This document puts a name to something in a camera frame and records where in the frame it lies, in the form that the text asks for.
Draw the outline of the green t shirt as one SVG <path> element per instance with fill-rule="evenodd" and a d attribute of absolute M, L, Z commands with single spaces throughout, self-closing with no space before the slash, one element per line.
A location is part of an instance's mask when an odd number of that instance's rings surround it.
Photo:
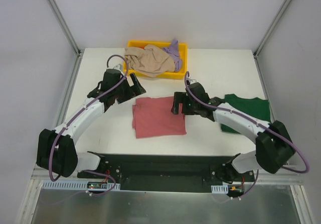
<path fill-rule="evenodd" d="M 244 112 L 254 118 L 271 121 L 270 105 L 266 99 L 255 98 L 240 98 L 235 94 L 226 94 L 224 101 L 236 108 L 239 111 Z"/>

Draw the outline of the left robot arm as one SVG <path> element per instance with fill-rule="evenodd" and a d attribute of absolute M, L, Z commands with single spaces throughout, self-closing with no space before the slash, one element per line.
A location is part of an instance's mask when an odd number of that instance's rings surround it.
<path fill-rule="evenodd" d="M 87 128 L 115 103 L 121 104 L 146 90 L 134 73 L 128 83 L 121 70 L 113 68 L 104 72 L 103 79 L 90 91 L 82 106 L 53 130 L 44 129 L 39 134 L 36 164 L 51 175 L 69 177 L 75 171 L 88 170 L 94 178 L 105 175 L 102 156 L 92 152 L 80 153 L 75 145 Z"/>

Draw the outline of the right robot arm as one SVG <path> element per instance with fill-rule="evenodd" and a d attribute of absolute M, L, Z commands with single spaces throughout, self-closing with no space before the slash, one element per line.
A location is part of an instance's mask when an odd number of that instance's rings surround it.
<path fill-rule="evenodd" d="M 174 93 L 171 112 L 199 115 L 228 126 L 255 144 L 254 151 L 236 154 L 215 171 L 221 181 L 232 183 L 251 170 L 274 174 L 295 154 L 282 122 L 255 119 L 221 98 L 210 98 L 198 82 L 188 84 L 184 92 Z"/>

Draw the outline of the pink t shirt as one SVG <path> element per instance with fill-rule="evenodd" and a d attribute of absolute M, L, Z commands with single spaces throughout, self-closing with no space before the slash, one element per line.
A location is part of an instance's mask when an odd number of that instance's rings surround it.
<path fill-rule="evenodd" d="M 132 106 L 132 128 L 137 139 L 185 135 L 185 115 L 171 112 L 174 98 L 141 97 Z"/>

